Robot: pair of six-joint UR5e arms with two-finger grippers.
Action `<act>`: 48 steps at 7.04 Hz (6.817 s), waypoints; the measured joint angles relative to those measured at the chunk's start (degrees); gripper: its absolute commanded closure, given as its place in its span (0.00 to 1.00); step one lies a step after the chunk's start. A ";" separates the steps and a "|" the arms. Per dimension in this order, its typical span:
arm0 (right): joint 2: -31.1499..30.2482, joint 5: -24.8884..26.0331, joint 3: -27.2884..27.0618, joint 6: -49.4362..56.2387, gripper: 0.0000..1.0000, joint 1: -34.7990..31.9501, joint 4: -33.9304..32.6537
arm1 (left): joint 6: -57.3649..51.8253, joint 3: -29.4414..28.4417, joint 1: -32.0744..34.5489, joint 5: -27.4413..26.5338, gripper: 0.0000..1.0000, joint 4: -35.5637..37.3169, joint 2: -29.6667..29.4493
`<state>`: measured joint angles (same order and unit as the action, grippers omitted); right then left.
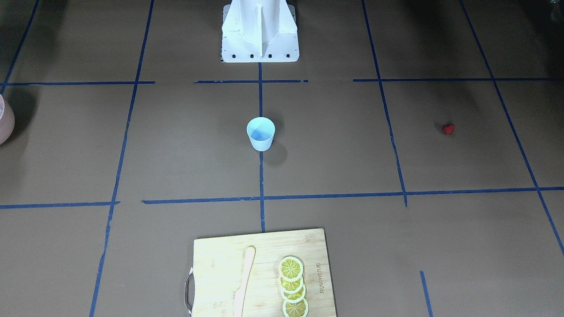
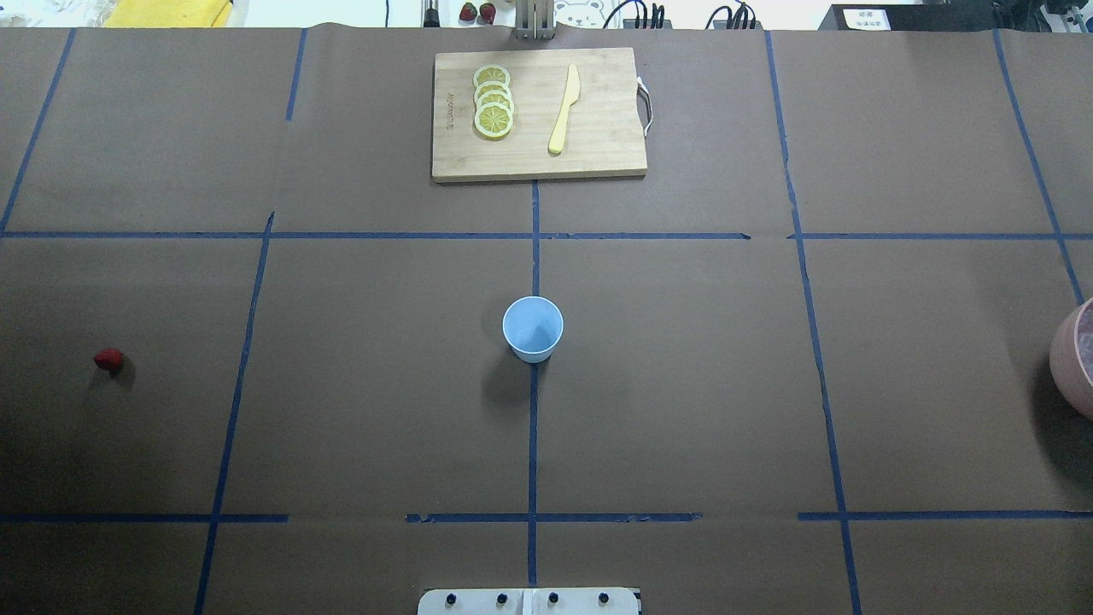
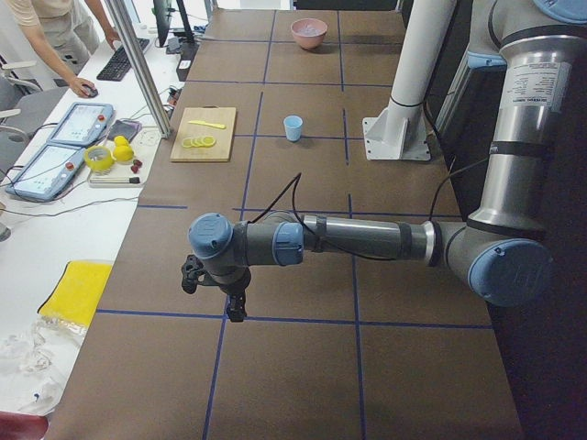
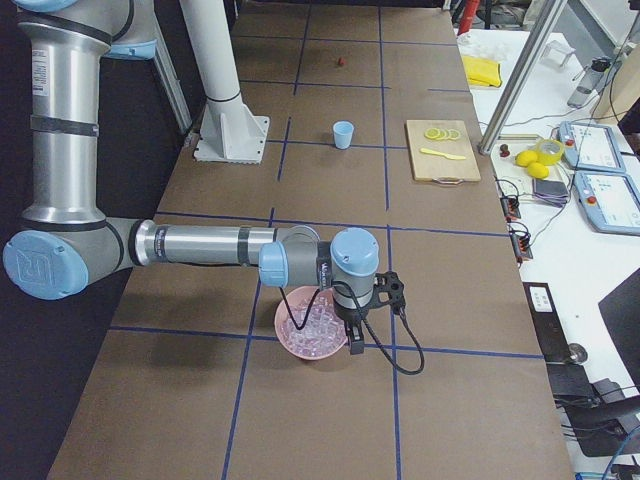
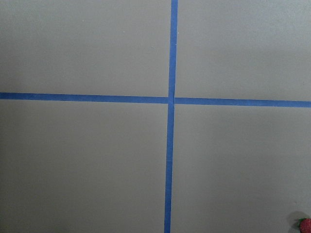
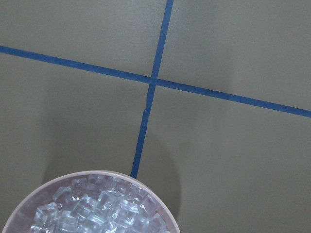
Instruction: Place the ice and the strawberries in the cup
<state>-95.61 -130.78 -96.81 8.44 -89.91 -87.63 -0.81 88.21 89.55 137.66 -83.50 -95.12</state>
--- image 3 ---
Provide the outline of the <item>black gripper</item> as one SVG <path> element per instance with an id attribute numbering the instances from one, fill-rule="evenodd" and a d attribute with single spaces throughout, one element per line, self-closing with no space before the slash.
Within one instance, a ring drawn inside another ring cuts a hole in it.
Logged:
<path id="1" fill-rule="evenodd" d="M 243 273 L 242 276 L 229 284 L 221 284 L 220 290 L 228 295 L 227 317 L 232 323 L 242 323 L 247 318 L 246 311 L 246 289 L 250 284 L 250 274 Z"/>

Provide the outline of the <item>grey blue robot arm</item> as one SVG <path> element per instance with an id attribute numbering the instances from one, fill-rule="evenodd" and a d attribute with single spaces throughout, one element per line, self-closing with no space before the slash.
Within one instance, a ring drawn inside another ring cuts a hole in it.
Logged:
<path id="1" fill-rule="evenodd" d="M 546 291 L 553 259 L 537 209 L 573 62 L 586 51 L 583 1 L 477 1 L 468 46 L 471 68 L 505 70 L 479 208 L 463 223 L 420 225 L 342 219 L 268 209 L 249 222 L 197 217 L 182 286 L 216 286 L 227 316 L 246 317 L 255 265 L 295 265 L 306 251 L 365 259 L 421 259 L 446 265 L 485 301 L 525 303 Z"/>

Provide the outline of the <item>person's forearm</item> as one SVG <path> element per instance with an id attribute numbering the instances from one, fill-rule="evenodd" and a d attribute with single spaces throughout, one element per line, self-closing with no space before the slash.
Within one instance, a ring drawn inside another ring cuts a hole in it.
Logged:
<path id="1" fill-rule="evenodd" d="M 73 91 L 78 93 L 79 83 L 76 74 L 64 63 L 58 52 L 49 44 L 42 27 L 40 25 L 19 27 L 37 55 L 55 73 L 57 73 Z"/>

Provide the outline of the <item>person's hand on mouse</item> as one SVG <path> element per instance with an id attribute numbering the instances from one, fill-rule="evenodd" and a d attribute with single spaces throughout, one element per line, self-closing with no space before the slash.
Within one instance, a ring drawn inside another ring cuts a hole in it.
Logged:
<path id="1" fill-rule="evenodd" d="M 71 79 L 68 79 L 68 80 L 67 80 L 67 83 L 68 83 L 68 85 L 69 85 L 70 89 L 71 89 L 71 90 L 72 90 L 72 91 L 73 91 L 73 92 L 74 92 L 74 93 L 75 93 L 77 96 L 79 96 L 79 97 L 82 97 L 82 98 L 88 98 L 88 97 L 86 96 L 86 92 L 85 92 L 85 91 L 84 91 L 84 89 L 83 89 L 83 86 L 84 86 L 85 84 L 87 84 L 87 85 L 89 85 L 89 86 L 91 86 L 91 87 L 94 87 L 94 88 L 95 88 L 95 85 L 94 85 L 92 82 L 90 82 L 89 80 L 86 80 L 86 79 L 84 79 L 84 78 L 77 77 L 77 76 L 74 76 L 74 77 L 72 77 Z"/>

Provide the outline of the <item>person's other hand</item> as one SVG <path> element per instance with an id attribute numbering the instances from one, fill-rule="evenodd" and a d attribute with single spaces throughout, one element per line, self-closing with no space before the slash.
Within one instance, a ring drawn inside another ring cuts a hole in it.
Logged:
<path id="1" fill-rule="evenodd" d="M 120 43 L 120 37 L 113 27 L 104 27 L 105 40 L 112 50 L 116 50 Z"/>

